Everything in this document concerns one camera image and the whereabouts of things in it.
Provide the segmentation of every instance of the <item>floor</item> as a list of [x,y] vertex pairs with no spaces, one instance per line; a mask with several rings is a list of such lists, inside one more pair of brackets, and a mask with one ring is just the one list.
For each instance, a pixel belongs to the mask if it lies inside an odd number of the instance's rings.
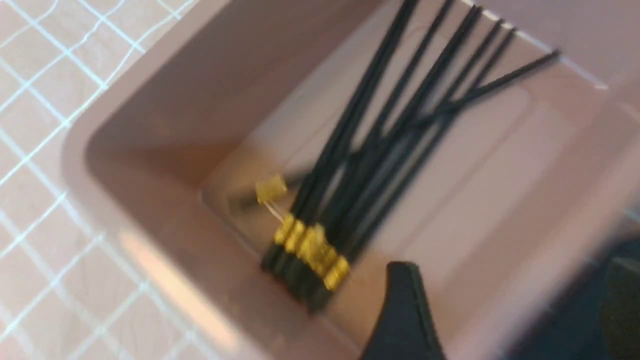
[[194,0],[0,0],[0,359],[216,359],[79,212],[69,127]]

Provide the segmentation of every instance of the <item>yellow label tag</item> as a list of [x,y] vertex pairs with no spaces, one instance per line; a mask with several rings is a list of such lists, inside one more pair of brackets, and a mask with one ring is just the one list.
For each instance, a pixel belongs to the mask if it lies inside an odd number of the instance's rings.
[[327,290],[335,291],[345,280],[349,271],[351,271],[349,261],[347,261],[344,256],[338,257],[331,269],[324,276],[324,287]]
[[290,254],[296,253],[296,248],[298,247],[300,238],[302,238],[302,234],[305,233],[306,229],[307,227],[302,221],[296,220],[296,222],[293,224],[293,228],[289,232],[289,236],[284,242],[284,250],[286,252]]
[[286,214],[286,216],[284,216],[284,220],[282,220],[282,224],[280,224],[280,227],[276,230],[276,233],[273,235],[273,242],[276,243],[277,245],[282,245],[284,243],[284,240],[287,238],[287,235],[289,235],[289,232],[291,231],[291,227],[293,226],[293,223],[296,221],[296,218],[293,217],[293,214],[288,213]]
[[255,183],[255,196],[258,198],[259,204],[266,204],[283,197],[287,191],[287,183],[285,183],[282,175],[275,175],[264,181]]
[[317,227],[318,225],[316,224],[314,227],[309,227],[307,231],[305,231],[305,235],[304,237],[302,237],[300,246],[296,251],[296,256],[298,257],[298,259],[304,261],[307,264],[310,264],[311,259],[314,257],[314,254],[317,251]]

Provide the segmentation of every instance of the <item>black plastic object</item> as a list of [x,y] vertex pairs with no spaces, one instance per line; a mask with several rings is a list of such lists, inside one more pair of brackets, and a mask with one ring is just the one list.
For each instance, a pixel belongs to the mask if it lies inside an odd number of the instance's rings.
[[[640,360],[637,332],[630,338],[633,334],[611,327],[624,323],[638,331],[640,326],[640,280],[634,282],[629,274],[626,279],[619,278],[620,268],[613,262],[616,258],[640,261],[640,237],[625,238],[617,244],[587,265],[505,360]],[[620,306],[622,297],[626,299],[624,306]],[[628,316],[631,313],[626,312],[633,310],[635,316]],[[618,318],[608,320],[603,316]]]
[[417,265],[387,265],[385,302],[360,359],[445,359]]
[[600,326],[612,359],[640,359],[640,262],[637,260],[611,261]]

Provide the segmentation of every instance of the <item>yellow tape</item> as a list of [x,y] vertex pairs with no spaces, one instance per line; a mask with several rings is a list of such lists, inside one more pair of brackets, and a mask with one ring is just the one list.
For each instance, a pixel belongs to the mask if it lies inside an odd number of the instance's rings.
[[304,261],[320,277],[324,277],[338,254],[324,236],[324,227],[316,224],[307,229],[296,251],[298,259]]
[[287,235],[289,235],[289,232],[291,231],[291,227],[293,226],[293,223],[295,221],[296,221],[296,218],[291,213],[288,213],[284,216],[284,220],[282,220],[282,224],[280,224],[280,227],[276,230],[276,233],[273,235],[273,242],[275,242],[276,245],[284,244],[284,240],[287,238]]
[[266,204],[283,197],[287,191],[287,183],[285,183],[282,175],[275,175],[264,181],[255,183],[255,196],[258,198],[259,204]]
[[339,256],[324,276],[324,287],[327,290],[335,291],[349,275],[349,271],[351,271],[349,261],[344,256]]
[[300,238],[302,238],[302,235],[305,233],[306,229],[307,227],[302,221],[296,220],[296,222],[293,224],[293,228],[289,232],[289,236],[284,241],[284,250],[286,252],[290,254],[296,253]]

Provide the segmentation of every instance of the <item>black cable bundle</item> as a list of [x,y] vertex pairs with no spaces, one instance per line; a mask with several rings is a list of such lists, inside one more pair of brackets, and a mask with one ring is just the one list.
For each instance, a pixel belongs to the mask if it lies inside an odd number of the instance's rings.
[[[391,113],[453,2],[444,1],[359,149],[351,150],[353,137],[398,47],[417,0],[405,0],[400,7],[313,169],[274,177],[257,184],[250,195],[243,194],[232,200],[235,208],[250,208],[256,203],[273,201],[290,188],[300,187],[291,212],[276,231],[261,266],[276,278],[284,278],[291,294],[306,302],[312,311],[324,308],[338,290],[352,264],[370,244],[377,229],[433,155],[458,115],[477,100],[505,89],[559,57],[559,52],[554,51],[482,85],[508,49],[516,31],[510,29],[488,59],[480,64],[504,27],[504,21],[500,19],[447,86],[435,107],[423,114],[482,16],[483,9],[474,5],[403,110],[396,119],[391,119]],[[463,91],[463,85],[474,71],[477,74]],[[456,98],[461,91],[464,95]],[[338,180],[337,186],[329,194],[329,185],[334,180]]]

